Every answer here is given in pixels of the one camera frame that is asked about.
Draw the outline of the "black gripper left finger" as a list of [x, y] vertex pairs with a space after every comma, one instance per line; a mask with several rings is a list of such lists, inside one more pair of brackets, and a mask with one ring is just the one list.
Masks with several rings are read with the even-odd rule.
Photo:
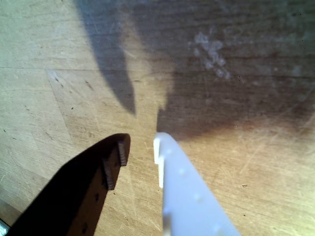
[[64, 164], [11, 226], [9, 236], [92, 236], [120, 168], [130, 135], [111, 135]]

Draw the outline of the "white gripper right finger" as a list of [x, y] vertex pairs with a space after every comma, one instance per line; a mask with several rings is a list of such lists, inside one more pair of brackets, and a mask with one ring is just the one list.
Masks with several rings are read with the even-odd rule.
[[154, 138], [154, 162], [163, 189], [165, 236], [238, 236], [215, 196], [179, 144], [167, 133]]

